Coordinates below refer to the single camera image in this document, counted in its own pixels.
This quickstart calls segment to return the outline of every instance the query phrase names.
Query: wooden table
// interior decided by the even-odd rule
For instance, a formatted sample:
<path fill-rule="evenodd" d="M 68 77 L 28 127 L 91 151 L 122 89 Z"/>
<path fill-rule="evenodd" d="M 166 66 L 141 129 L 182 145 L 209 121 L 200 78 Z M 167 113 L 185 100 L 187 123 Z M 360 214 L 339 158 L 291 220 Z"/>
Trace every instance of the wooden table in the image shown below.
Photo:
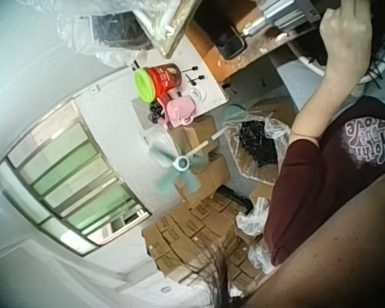
<path fill-rule="evenodd" d="M 233 21 L 238 31 L 241 31 L 246 24 L 261 15 L 260 10 L 252 1 L 223 2 L 223 5 L 221 4 L 221 6 L 223 6 L 221 10 Z M 191 21 L 185 34 L 220 84 L 227 82 L 229 77 L 237 71 L 244 69 L 256 59 L 301 35 L 295 31 L 280 33 L 278 30 L 270 29 L 265 35 L 258 34 L 254 37 L 247 38 L 246 42 L 248 46 L 245 51 L 232 60 L 224 60 L 217 50 L 217 47 L 194 21 Z"/>

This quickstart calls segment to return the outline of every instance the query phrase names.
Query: hair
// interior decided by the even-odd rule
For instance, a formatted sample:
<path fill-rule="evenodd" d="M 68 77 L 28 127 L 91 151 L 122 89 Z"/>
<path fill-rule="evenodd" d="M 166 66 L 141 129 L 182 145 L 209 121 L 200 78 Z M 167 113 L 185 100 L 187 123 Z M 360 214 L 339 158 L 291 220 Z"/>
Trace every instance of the hair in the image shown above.
<path fill-rule="evenodd" d="M 198 276 L 208 287 L 210 302 L 209 307 L 213 308 L 244 308 L 251 295 L 231 296 L 231 276 L 228 270 L 227 253 L 220 246 L 206 247 L 206 261 L 209 265 L 207 271 L 201 270 Z M 197 268 L 188 266 L 195 272 Z"/>

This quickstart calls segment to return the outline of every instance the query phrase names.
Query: graphic print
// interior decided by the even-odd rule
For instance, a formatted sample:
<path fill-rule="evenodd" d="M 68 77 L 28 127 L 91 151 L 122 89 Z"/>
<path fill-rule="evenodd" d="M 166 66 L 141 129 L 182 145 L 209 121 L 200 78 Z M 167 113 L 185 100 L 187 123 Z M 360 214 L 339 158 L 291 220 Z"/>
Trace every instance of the graphic print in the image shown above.
<path fill-rule="evenodd" d="M 344 125 L 344 144 L 360 166 L 385 162 L 385 120 L 373 117 L 353 119 Z"/>

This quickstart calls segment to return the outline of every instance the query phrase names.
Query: metal device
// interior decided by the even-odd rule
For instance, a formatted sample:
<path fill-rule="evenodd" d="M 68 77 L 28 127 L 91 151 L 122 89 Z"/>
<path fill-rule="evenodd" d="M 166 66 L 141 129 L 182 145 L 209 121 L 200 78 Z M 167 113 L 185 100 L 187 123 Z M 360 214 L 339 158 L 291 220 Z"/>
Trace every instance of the metal device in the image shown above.
<path fill-rule="evenodd" d="M 306 22 L 314 24 L 321 19 L 310 0 L 266 0 L 259 8 L 262 16 L 244 27 L 243 37 L 252 37 L 271 26 L 288 32 Z"/>

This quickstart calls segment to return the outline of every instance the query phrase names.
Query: maroon shirt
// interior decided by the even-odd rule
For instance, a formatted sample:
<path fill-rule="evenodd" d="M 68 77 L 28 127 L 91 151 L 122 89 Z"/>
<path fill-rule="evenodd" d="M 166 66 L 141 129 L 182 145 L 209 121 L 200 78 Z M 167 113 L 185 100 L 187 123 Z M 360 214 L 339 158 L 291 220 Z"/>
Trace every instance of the maroon shirt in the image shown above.
<path fill-rule="evenodd" d="M 302 139 L 288 147 L 264 228 L 274 265 L 385 173 L 385 104 L 361 98 L 332 122 L 319 145 Z"/>

